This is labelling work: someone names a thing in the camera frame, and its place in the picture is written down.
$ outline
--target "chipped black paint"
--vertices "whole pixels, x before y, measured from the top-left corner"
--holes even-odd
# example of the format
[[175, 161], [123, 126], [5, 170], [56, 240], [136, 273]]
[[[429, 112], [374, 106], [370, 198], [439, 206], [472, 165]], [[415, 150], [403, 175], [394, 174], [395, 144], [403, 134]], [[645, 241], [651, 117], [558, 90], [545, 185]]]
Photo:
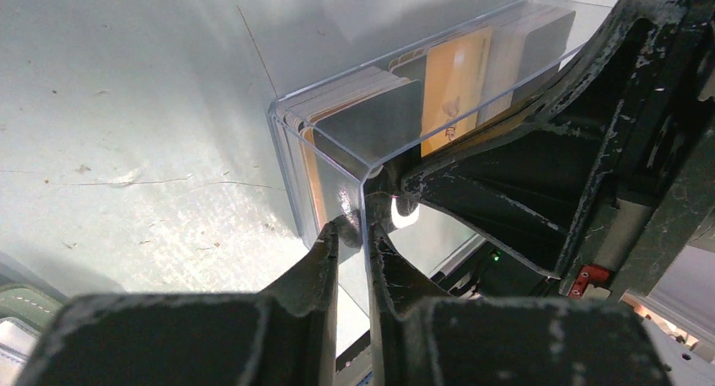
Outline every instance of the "chipped black paint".
[[712, 102], [696, 98], [712, 70], [702, 59], [714, 8], [620, 0], [539, 93], [423, 159], [402, 190], [566, 292], [605, 237], [589, 235], [594, 211], [622, 193], [657, 206], [712, 117]]
[[625, 307], [445, 298], [379, 225], [369, 238], [374, 384], [669, 384]]

